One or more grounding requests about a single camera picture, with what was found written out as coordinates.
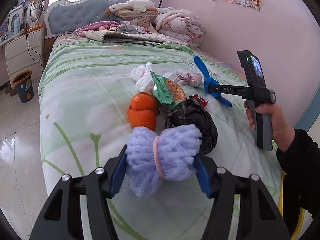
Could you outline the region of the black sleeve forearm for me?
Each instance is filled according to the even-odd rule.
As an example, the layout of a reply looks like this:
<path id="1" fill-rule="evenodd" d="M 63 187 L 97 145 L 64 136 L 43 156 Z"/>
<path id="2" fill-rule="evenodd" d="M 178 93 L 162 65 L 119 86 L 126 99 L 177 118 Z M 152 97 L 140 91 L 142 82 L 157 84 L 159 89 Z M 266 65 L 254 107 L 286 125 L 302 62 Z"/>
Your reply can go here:
<path id="1" fill-rule="evenodd" d="M 305 130 L 295 129 L 295 137 L 285 152 L 276 156 L 282 170 L 295 182 L 300 207 L 319 219 L 319 146 Z"/>

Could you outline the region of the person's right hand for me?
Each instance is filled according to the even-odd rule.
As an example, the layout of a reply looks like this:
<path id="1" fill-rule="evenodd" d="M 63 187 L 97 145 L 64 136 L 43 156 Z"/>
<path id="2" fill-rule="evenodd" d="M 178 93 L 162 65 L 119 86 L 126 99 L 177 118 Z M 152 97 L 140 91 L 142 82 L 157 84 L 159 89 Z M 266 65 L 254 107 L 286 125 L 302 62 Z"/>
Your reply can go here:
<path id="1" fill-rule="evenodd" d="M 263 103 L 255 111 L 271 115 L 273 140 L 282 153 L 287 152 L 294 141 L 295 130 L 285 120 L 281 107 L 276 104 Z"/>

